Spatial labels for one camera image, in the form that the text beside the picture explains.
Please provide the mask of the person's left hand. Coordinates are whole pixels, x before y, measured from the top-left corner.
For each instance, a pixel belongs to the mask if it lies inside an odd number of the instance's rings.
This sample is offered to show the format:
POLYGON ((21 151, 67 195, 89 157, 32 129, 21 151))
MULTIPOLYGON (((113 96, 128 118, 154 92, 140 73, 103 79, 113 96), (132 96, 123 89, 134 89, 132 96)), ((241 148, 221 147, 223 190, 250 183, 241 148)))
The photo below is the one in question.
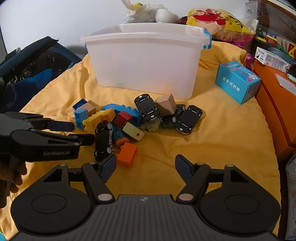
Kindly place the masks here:
POLYGON ((20 162, 15 171, 9 170, 4 164, 1 163, 0 179, 3 181, 12 181, 10 192, 17 193, 19 186, 22 185, 22 176, 27 174, 25 162, 20 162))

